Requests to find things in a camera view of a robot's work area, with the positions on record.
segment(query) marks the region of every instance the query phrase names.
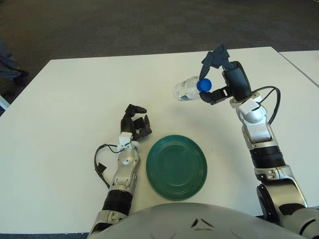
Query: clear plastic bottle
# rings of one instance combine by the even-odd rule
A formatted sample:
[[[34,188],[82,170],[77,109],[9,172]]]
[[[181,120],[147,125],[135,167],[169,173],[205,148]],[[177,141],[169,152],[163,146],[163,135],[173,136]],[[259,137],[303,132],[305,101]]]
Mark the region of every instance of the clear plastic bottle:
[[[178,83],[174,89],[174,97],[179,101],[190,101],[200,99],[200,92],[207,92],[211,89],[209,79],[199,80],[198,76],[193,76],[186,81]]]

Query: green plate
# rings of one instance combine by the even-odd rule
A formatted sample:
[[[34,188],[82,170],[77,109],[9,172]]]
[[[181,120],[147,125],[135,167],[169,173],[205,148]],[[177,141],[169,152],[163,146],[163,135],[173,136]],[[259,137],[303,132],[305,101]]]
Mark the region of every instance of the green plate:
[[[171,200],[185,200],[204,185],[207,163],[200,147],[181,135],[161,138],[151,148],[146,173],[152,187]]]

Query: black cable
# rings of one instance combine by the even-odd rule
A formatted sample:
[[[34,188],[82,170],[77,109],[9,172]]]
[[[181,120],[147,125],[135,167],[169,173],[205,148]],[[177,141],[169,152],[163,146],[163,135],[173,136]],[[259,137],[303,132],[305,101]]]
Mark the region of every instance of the black cable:
[[[275,117],[277,115],[278,109],[279,109],[281,93],[280,93],[280,90],[277,87],[275,87],[275,86],[264,86],[264,87],[261,87],[261,88],[258,88],[256,90],[254,90],[252,92],[252,94],[256,93],[257,91],[264,90],[264,89],[272,89],[272,90],[266,95],[266,97],[263,100],[261,100],[259,102],[259,106],[260,106],[261,102],[264,101],[270,95],[270,93],[272,91],[276,91],[276,93],[277,93],[277,101],[276,101],[276,105],[275,105],[275,108],[274,108],[274,112],[273,112],[273,114],[271,115],[271,117],[270,117],[270,119],[268,121],[268,123],[271,124],[274,121],[274,119],[275,119]]]
[[[130,142],[124,144],[124,146],[130,144],[131,142],[132,142],[132,137],[131,137]],[[122,152],[122,151],[124,150],[124,148],[121,149],[121,150],[118,151],[118,152],[115,152],[115,151],[112,150],[111,147],[117,147],[116,145],[114,145],[114,144],[102,144],[102,145],[99,146],[99,147],[96,149],[96,151],[95,151],[95,155],[94,155],[94,168],[95,168],[95,171],[96,171],[96,173],[99,175],[99,177],[102,179],[102,181],[106,184],[106,186],[107,186],[108,188],[110,188],[110,184],[109,184],[109,183],[105,180],[105,178],[103,177],[102,173],[101,173],[100,170],[99,170],[99,165],[98,165],[97,162],[96,162],[96,157],[97,157],[99,151],[100,151],[102,148],[105,148],[105,147],[108,147],[113,153],[120,153],[120,152]]]

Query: blue bottle cap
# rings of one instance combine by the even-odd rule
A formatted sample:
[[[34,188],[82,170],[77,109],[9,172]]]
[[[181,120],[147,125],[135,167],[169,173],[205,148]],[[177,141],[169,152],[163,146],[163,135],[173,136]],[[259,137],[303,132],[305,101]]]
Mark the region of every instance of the blue bottle cap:
[[[196,87],[200,92],[207,92],[211,89],[211,81],[207,78],[204,78],[197,82]]]

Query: black shoe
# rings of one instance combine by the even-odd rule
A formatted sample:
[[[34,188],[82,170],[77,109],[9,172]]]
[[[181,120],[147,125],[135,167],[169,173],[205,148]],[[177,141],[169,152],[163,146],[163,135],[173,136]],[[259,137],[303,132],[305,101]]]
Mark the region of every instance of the black shoe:
[[[25,85],[25,81],[21,76],[15,77],[13,79],[13,82],[16,86],[24,86]]]
[[[27,77],[29,75],[29,73],[25,70],[18,70],[18,71],[21,73],[20,77]]]

